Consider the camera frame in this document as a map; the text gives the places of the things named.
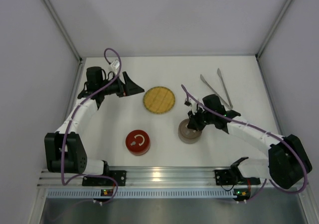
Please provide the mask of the brown round lid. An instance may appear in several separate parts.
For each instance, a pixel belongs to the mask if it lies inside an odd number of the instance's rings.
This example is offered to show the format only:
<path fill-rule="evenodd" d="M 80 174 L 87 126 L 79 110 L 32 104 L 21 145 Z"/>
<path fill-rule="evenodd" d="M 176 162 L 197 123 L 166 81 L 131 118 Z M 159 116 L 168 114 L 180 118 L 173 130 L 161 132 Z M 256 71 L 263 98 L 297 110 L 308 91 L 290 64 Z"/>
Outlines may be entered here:
<path fill-rule="evenodd" d="M 184 119 L 178 126 L 178 136 L 184 136 L 187 138 L 201 137 L 202 132 L 194 129 L 189 129 L 188 126 L 189 119 Z"/>

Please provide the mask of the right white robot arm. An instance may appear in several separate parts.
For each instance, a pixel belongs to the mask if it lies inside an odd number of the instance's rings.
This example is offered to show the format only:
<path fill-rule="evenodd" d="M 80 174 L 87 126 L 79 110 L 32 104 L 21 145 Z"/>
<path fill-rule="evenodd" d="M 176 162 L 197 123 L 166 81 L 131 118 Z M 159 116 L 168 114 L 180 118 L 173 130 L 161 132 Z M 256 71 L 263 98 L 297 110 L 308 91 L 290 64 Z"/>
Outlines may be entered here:
<path fill-rule="evenodd" d="M 201 132 L 213 125 L 266 156 L 264 159 L 242 157 L 232 163 L 227 172 L 233 184 L 247 179 L 268 179 L 287 190 L 312 171 L 312 164 L 297 136 L 273 134 L 250 124 L 240 113 L 226 110 L 217 95 L 205 96 L 202 105 L 189 97 L 184 103 L 191 108 L 187 114 L 189 129 Z"/>

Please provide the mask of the right black base bracket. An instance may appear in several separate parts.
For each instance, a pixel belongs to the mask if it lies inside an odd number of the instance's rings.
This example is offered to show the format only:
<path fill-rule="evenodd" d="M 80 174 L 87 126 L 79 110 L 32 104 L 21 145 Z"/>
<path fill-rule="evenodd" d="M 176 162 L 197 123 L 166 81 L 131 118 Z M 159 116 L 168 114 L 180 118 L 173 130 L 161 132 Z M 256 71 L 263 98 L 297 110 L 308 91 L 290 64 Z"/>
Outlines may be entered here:
<path fill-rule="evenodd" d="M 260 185 L 259 178 L 244 178 L 238 171 L 232 169 L 217 169 L 214 170 L 216 184 L 219 186 L 226 185 Z"/>

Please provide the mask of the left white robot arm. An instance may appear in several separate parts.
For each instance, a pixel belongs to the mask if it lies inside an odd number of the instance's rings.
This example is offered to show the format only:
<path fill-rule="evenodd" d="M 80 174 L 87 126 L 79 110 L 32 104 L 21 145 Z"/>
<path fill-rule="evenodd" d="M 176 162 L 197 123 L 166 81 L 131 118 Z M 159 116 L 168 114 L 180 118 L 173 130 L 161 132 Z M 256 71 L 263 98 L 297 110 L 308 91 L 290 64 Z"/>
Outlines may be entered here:
<path fill-rule="evenodd" d="M 92 116 L 99 110 L 105 96 L 115 94 L 122 98 L 144 92 L 126 72 L 123 72 L 122 80 L 114 72 L 111 75 L 112 78 L 101 67 L 87 69 L 87 81 L 70 115 L 56 132 L 48 133 L 44 138 L 49 172 L 87 174 L 93 178 L 110 174 L 106 161 L 88 158 L 81 135 Z"/>

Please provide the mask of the black base bracket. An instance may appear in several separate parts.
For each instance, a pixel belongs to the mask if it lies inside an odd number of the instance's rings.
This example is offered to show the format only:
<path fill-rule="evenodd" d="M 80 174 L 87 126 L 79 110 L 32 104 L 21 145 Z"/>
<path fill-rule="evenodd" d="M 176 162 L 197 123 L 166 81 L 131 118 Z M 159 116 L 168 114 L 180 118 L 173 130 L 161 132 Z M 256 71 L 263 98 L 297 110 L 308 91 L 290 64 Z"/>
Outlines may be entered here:
<path fill-rule="evenodd" d="M 87 175 L 82 179 L 84 187 L 122 187 L 126 185 L 127 172 L 125 170 L 111 170 L 107 175 Z"/>
<path fill-rule="evenodd" d="M 226 185 L 260 185 L 259 178 L 244 178 L 238 171 L 232 169 L 217 169 L 214 170 L 216 184 L 219 186 Z"/>

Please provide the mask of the aluminium frame post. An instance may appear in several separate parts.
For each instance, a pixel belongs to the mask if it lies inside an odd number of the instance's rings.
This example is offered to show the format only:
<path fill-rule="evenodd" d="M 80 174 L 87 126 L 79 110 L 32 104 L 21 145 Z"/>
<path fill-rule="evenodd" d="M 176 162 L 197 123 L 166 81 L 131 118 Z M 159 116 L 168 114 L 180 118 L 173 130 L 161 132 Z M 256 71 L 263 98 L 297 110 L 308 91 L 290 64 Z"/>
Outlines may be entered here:
<path fill-rule="evenodd" d="M 290 9 L 293 2 L 294 2 L 294 0 L 284 0 L 284 3 L 282 4 L 281 8 L 279 9 L 279 12 L 277 13 L 272 25 L 270 26 L 270 29 L 268 30 L 265 38 L 263 39 L 257 53 L 255 54 L 256 60 L 258 62 L 260 61 L 263 53 L 265 52 L 267 46 L 271 42 L 271 39 L 275 35 L 277 29 L 279 28 L 282 20 L 284 19 L 286 13 Z"/>
<path fill-rule="evenodd" d="M 51 19 L 53 20 L 53 22 L 57 26 L 60 34 L 62 35 L 64 41 L 66 42 L 66 44 L 67 44 L 68 48 L 70 49 L 70 51 L 72 52 L 73 56 L 75 57 L 77 62 L 80 64 L 83 61 L 83 58 L 80 56 L 78 50 L 76 49 L 76 47 L 75 47 L 70 35 L 68 34 L 65 26 L 63 25 L 63 22 L 60 19 L 60 17 L 58 15 L 56 9 L 54 8 L 51 0 L 41 0 L 41 2 L 43 3 L 43 5 L 46 8 L 46 10 L 48 11 Z"/>

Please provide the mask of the metal tongs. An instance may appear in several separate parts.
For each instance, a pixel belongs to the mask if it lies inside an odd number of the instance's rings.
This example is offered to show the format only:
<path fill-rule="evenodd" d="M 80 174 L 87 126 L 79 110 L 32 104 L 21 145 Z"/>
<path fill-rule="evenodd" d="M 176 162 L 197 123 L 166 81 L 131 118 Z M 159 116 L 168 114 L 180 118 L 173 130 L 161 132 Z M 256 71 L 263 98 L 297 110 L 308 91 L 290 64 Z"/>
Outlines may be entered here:
<path fill-rule="evenodd" d="M 217 69 L 216 71 L 216 76 L 218 77 L 217 79 L 219 80 L 220 86 L 218 89 L 216 89 L 215 86 L 212 86 L 206 78 L 200 74 L 200 80 L 215 94 L 220 98 L 220 101 L 229 109 L 233 109 L 233 103 L 230 99 L 230 95 L 228 93 L 228 90 L 226 88 L 225 81 L 223 79 L 223 74 L 220 68 Z"/>

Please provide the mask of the aluminium mounting rail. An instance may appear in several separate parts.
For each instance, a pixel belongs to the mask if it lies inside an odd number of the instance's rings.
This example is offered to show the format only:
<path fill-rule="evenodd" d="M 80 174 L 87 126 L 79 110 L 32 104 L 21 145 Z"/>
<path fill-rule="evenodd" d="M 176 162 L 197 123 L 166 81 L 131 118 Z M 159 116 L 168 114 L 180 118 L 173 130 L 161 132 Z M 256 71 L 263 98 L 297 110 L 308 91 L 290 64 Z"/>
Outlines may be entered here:
<path fill-rule="evenodd" d="M 126 171 L 126 188 L 186 188 L 217 187 L 215 170 L 227 167 L 125 167 L 111 166 L 115 173 Z M 82 177 L 74 178 L 66 186 L 62 185 L 59 173 L 42 170 L 37 182 L 39 188 L 82 187 Z"/>

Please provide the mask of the left aluminium frame post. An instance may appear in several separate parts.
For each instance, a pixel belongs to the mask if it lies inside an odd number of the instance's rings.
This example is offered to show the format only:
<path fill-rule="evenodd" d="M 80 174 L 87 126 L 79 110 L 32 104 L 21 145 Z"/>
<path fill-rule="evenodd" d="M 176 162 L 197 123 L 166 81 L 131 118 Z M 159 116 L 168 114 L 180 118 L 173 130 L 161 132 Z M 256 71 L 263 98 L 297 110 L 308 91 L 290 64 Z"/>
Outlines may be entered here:
<path fill-rule="evenodd" d="M 77 62 L 80 64 L 83 61 L 83 58 L 80 56 L 78 50 L 76 49 L 76 47 L 75 47 L 70 35 L 68 34 L 65 26 L 63 25 L 63 22 L 60 19 L 60 17 L 58 15 L 56 9 L 54 8 L 51 0 L 41 0 L 41 2 L 43 3 L 43 5 L 46 8 L 46 10 L 48 11 L 51 19 L 53 20 L 53 22 L 57 26 L 60 34 L 62 35 L 64 41 L 66 42 L 66 44 L 67 44 L 68 48 L 70 49 L 70 51 L 72 52 L 73 56 L 75 57 Z"/>

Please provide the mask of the woven bamboo plate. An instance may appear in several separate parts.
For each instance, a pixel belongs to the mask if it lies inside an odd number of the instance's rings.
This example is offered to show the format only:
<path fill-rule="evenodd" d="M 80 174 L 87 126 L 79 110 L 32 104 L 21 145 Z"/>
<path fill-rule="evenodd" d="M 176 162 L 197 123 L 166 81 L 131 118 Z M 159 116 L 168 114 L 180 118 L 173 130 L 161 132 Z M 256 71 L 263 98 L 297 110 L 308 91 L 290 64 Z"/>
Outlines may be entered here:
<path fill-rule="evenodd" d="M 171 111 L 175 102 L 173 91 L 163 86 L 152 87 L 143 96 L 145 109 L 153 114 L 164 114 Z"/>

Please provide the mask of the red round lid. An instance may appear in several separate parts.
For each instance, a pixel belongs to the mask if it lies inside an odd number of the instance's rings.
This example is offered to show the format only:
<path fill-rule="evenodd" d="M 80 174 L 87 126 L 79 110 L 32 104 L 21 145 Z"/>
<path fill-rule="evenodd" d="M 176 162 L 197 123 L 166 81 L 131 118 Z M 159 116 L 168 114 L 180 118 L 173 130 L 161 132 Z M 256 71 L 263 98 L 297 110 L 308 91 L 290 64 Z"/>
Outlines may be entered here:
<path fill-rule="evenodd" d="M 127 135 L 125 144 L 128 151 L 135 156 L 146 154 L 151 146 L 149 135 L 139 129 L 133 130 Z"/>

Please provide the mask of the beige-banded metal tin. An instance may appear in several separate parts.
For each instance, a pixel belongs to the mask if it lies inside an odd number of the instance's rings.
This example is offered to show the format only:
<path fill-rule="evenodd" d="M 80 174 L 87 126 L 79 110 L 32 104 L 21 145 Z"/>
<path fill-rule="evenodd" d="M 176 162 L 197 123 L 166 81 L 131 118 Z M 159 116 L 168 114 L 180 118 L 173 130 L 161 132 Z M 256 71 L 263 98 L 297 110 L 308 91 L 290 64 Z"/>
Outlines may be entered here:
<path fill-rule="evenodd" d="M 199 137 L 195 137 L 195 138 L 187 138 L 184 136 L 180 136 L 179 139 L 186 144 L 195 144 L 200 140 L 200 136 Z"/>

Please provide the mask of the left black base bracket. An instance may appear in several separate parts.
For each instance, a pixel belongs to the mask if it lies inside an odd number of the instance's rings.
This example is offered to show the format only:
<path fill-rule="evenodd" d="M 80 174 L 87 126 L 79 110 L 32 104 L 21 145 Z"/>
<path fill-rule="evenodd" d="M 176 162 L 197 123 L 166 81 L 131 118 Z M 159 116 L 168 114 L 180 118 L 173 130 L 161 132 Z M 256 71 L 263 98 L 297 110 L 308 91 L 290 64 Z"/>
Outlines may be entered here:
<path fill-rule="evenodd" d="M 87 175 L 82 179 L 84 187 L 122 187 L 126 185 L 127 172 L 125 170 L 111 170 L 107 175 Z"/>

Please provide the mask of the right aluminium frame post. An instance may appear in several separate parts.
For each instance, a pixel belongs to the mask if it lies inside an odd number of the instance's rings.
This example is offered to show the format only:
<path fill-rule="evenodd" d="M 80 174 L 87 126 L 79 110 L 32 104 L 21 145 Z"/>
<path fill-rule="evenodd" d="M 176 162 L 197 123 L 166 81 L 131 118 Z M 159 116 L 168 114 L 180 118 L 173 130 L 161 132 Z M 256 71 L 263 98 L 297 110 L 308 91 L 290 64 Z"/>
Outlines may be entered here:
<path fill-rule="evenodd" d="M 268 30 L 265 38 L 263 39 L 257 53 L 255 54 L 256 60 L 258 62 L 260 61 L 263 53 L 265 52 L 267 46 L 271 42 L 271 39 L 275 35 L 277 29 L 279 28 L 282 20 L 284 19 L 286 13 L 290 9 L 293 2 L 294 2 L 294 0 L 284 0 L 284 3 L 282 4 L 281 8 L 279 9 L 279 12 L 277 13 L 272 25 L 270 26 L 270 29 Z"/>

